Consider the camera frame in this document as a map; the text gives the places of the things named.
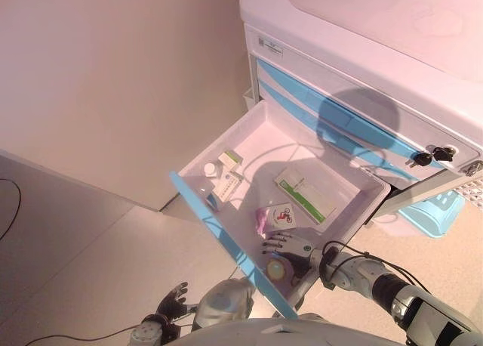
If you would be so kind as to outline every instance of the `blue stripe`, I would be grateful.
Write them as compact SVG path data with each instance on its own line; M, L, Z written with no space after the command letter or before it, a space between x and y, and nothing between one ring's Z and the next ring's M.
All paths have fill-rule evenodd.
M276 69L262 60L258 60L257 63L299 102L308 106L308 108L320 116L323 116L324 120L330 122L332 125L361 138L369 144L373 144L382 149L388 149L407 159L412 159L418 153L412 146L370 123L366 119L363 119L356 113L342 107L332 99L314 91L307 85L283 73L281 70ZM431 166L442 168L434 160L431 162Z
M269 94L282 106L284 107L292 116L297 118L300 122L306 125L308 128L312 129L320 138L324 141L333 144L334 146L340 148L341 150L350 153L353 156L359 157L376 167L383 168L387 171L390 171L398 176L402 176L403 178L407 178L408 180L412 181L419 181L418 178L414 177L413 175L408 174L406 171L401 170L400 168L395 167L392 163L387 162L382 157L379 157L377 154L372 152L371 150L365 148L361 144L358 144L354 140L344 136L343 134L339 133L331 126L320 122L318 118L310 114L309 112L303 110L299 106L297 106L294 102L287 99L283 95L279 94L273 88L268 86L265 82L259 80L260 85L269 92Z
M236 261L236 264L243 270L243 273L258 288L260 293L270 300L270 303L285 318L296 319L297 313L287 303L280 292L271 284L255 263L243 252L235 243L235 240L223 229L222 224L216 219L206 205L191 190L188 184L176 173L169 174L174 186L180 192L181 196L186 200L188 206L193 210L196 216L205 223L210 232L220 241L227 252Z

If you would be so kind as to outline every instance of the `blue basket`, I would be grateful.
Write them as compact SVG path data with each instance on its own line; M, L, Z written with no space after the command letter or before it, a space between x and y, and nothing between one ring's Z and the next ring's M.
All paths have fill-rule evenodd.
M464 197L452 190L400 209L398 213L427 236L439 238L447 233L464 205Z

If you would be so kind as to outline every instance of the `black wire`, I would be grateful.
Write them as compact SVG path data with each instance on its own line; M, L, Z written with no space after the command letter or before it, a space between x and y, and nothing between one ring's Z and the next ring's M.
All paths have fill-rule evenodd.
M99 340L103 340L105 338L112 337L114 335L118 335L119 333L126 332L126 331L128 331L130 329L135 329L138 326L139 325L134 325L134 326L131 326L131 327L127 327L127 328L122 329L120 331L111 333L110 335L102 336L102 337L97 337L97 338L79 338L79 337L74 337L74 336L69 336L69 335L49 335L49 336L44 336L44 337L36 338L35 340L31 340L29 343L25 344L25 346L29 346L30 344L33 344L34 342L41 341L41 340L45 340L47 338L56 338L56 337L58 337L58 338L68 338L70 340L75 340L75 341L86 341L86 342L99 341Z
M17 188L17 191L18 191L17 209L15 210L14 217L10 221L10 224L8 225L7 230L4 231L3 234L0 236L0 241L1 241L5 237L5 235L7 235L8 231L10 230L12 225L14 225L14 222L17 219L17 215L18 215L18 212L20 210L20 204L22 203L22 191L20 190L20 187L17 185L17 183L15 181L9 179L9 178L0 178L0 181L7 181L7 182L12 183Z
M354 253L360 254L360 255L368 258L368 259L374 259L375 261L380 261L380 262L382 262L382 263L384 263L386 265L389 265L394 270L397 270L404 278L406 278L406 280L408 280L408 282L410 284L414 284L414 281L415 281L422 289L424 289L426 292L428 292L429 294L431 294L431 292L413 274L411 274L408 270L404 269L403 267L400 267L397 264L390 263L390 262L388 262L388 261L386 261L386 260L384 260L382 258L379 258L379 257L377 257L375 255L370 254L369 252L361 252L361 251L359 251L357 249L354 249L353 247L348 246L347 244L344 244L344 243L342 243L342 242L340 242L338 240L331 240L331 241L326 242L324 244L324 248L322 248L322 257L325 256L325 251L327 250L327 247L329 246L329 244L339 244L342 247L345 247L347 249L350 249Z
M236 268L234 269L234 271L228 277L229 280L232 279L232 277L235 275L235 273L236 273L237 270L238 270L238 265L236 266Z
M345 259L345 260L341 261L341 262L339 263L339 265L337 265L337 266L335 267L335 269L334 269L334 271L332 272L331 277L329 278L328 282L330 282L330 281L332 280L332 278L334 278L334 274L335 274L335 272L337 272L337 271L340 269L340 267L342 267L342 266L343 266L345 263L347 263L348 261L351 261L351 260L353 260L353 259L356 259L356 258L363 258L363 257L364 257L363 255L354 255L354 256L352 256L352 257L348 257L347 259Z

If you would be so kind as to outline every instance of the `keyhole lock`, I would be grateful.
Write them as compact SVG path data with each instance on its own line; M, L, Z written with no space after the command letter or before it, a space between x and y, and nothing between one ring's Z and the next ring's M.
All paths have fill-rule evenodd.
M453 147L435 147L432 153L421 152L414 156L414 162L409 166L413 168L414 166L427 166L431 163L434 158L436 161L453 161L453 155L456 150Z

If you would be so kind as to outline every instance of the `open drawer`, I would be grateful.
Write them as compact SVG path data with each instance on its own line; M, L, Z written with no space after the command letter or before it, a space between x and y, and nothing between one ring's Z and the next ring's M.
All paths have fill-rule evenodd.
M219 212L213 212L205 197L216 180L206 178L203 168L226 150L234 150L243 158L237 169L243 181L230 201ZM286 168L295 168L303 174L306 181L326 196L335 208L321 224L316 224L302 209L293 205L297 228L286 231L307 239L317 249L329 240L348 242L390 188L348 154L318 138L315 131L279 104L264 100L179 174L171 173L171 179L190 208L251 282L282 315L295 317L292 306L317 280L318 270L311 268L298 283L290 284L289 290L277 289L264 274L272 255L262 254L264 238L257 233L255 215L258 208L294 202L274 181Z

